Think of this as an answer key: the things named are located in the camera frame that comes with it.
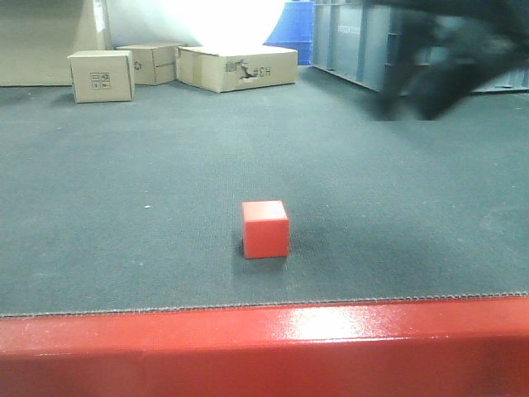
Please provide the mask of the black blurred gripper body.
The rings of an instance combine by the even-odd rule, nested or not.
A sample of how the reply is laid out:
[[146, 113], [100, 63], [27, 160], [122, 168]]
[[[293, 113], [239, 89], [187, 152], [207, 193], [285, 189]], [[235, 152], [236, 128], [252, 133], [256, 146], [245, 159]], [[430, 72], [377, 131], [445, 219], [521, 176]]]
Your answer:
[[369, 1], [402, 15], [400, 63], [425, 47], [446, 48], [457, 63], [490, 80], [528, 63], [527, 1]]

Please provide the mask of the black blurred gripper finger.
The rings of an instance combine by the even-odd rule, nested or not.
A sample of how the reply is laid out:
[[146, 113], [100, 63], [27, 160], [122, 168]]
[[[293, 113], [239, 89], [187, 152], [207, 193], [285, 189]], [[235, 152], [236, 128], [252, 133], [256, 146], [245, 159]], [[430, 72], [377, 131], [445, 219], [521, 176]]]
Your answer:
[[497, 57], [454, 57], [424, 69], [411, 85], [411, 108], [421, 120], [435, 120], [469, 93], [507, 72]]
[[393, 58], [377, 96], [377, 114], [381, 120], [396, 118], [402, 92], [422, 70], [419, 54], [436, 40], [435, 25], [430, 20], [402, 20]]

